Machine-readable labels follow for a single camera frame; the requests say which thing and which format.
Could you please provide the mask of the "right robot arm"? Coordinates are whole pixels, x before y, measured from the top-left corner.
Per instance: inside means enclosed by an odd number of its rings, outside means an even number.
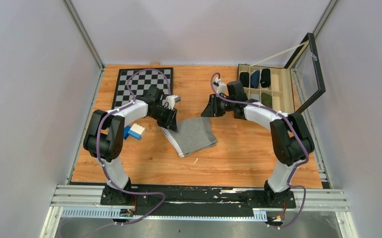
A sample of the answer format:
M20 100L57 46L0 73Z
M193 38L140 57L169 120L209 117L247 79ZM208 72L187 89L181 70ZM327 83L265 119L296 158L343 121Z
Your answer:
M261 198L270 207L278 206L290 193L291 181L298 167L307 163L309 154L315 149L302 115L276 111L248 99L240 81L225 84L216 78L211 87L213 93L201 113L202 117L222 117L232 112L235 119L254 122L271 132L277 163L265 182Z

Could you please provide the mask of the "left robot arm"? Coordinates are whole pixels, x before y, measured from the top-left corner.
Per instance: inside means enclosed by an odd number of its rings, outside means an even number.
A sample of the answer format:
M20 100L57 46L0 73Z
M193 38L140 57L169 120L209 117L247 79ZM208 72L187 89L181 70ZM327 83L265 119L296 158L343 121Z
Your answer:
M151 117L159 127L177 132L175 104L180 100L178 95L166 95L162 89L151 86L143 96L133 96L124 106L92 113L83 147L97 159L107 179L102 205L126 205L138 195L131 191L131 180L120 157L125 136L136 139L143 136L145 128L135 121Z

